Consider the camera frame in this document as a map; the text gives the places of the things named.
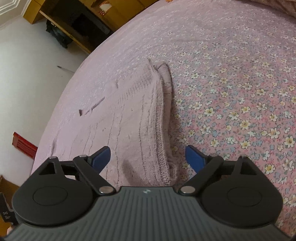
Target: ribbed panel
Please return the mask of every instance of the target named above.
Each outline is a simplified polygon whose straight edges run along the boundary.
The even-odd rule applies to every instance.
[[[195,198],[172,188],[123,187],[99,198],[92,210],[69,225],[41,229],[20,225],[7,241],[288,241],[273,225],[228,227],[201,209]]]

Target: bed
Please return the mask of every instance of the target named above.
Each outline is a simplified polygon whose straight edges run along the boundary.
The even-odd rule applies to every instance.
[[[41,138],[33,171],[55,155],[70,160],[101,147],[67,151],[57,135],[108,91],[108,82],[147,58],[170,69],[173,100],[168,134],[178,178],[195,173],[184,149],[236,160],[241,154],[283,197],[277,226],[296,233],[296,21],[259,4],[235,0],[163,0],[102,43],[65,88]]]

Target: white floor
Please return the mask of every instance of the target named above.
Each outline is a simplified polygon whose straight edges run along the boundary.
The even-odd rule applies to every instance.
[[[12,145],[13,132],[39,144],[52,111],[72,73],[87,54],[75,43],[64,49],[45,31],[19,18],[0,30],[0,174],[21,185],[33,160]]]

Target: red object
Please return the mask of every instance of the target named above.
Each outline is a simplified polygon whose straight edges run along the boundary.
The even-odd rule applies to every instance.
[[[38,147],[21,137],[16,132],[13,133],[12,145],[33,160],[35,159]]]

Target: folded pink garment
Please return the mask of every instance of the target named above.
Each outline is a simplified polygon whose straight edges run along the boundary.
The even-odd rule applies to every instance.
[[[79,110],[60,129],[50,154],[71,160],[107,145],[111,160],[101,176],[115,188],[173,185],[176,167],[168,137],[172,93],[168,66],[154,67],[148,60],[107,89],[108,95]]]

